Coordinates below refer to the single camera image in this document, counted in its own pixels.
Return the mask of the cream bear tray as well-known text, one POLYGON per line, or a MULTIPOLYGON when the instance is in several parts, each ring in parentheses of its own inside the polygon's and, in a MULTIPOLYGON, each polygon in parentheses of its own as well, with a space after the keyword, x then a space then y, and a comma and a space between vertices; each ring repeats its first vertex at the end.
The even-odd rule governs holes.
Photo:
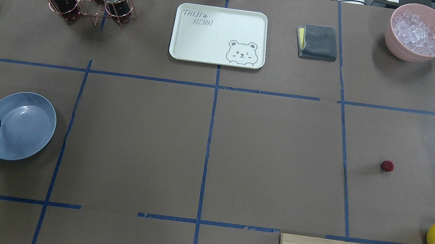
POLYGON ((261 12, 184 3, 168 50, 176 60, 257 70, 265 64, 267 29, 261 12))

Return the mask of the grey folded cloth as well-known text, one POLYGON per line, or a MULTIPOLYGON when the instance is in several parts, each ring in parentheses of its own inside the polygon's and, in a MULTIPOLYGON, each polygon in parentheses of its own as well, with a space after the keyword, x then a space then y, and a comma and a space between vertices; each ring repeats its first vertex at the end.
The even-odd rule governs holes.
POLYGON ((297 27, 298 56, 334 62, 337 58, 336 30, 332 26, 300 25, 297 27))

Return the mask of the blue plate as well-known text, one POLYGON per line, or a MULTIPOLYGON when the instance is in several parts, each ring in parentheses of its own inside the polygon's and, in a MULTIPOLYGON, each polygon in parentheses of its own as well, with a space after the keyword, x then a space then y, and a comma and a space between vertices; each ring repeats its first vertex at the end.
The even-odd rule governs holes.
POLYGON ((22 160, 42 150, 57 124, 53 104, 40 94, 15 93, 0 100, 0 159, 22 160))

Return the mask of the red strawberry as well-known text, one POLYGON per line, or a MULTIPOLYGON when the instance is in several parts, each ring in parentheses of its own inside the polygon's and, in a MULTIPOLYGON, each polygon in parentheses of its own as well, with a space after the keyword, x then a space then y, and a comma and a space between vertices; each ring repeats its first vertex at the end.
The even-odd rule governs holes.
POLYGON ((395 168, 395 164, 391 160, 386 160, 380 164, 380 168, 385 172, 392 172, 395 168))

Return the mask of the pink bowl of ice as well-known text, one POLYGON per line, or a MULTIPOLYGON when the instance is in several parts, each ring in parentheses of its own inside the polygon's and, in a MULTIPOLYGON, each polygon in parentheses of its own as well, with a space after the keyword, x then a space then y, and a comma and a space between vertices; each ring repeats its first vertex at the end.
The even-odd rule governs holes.
POLYGON ((386 27, 385 44, 403 61, 435 58, 435 10, 417 3, 399 6, 386 27))

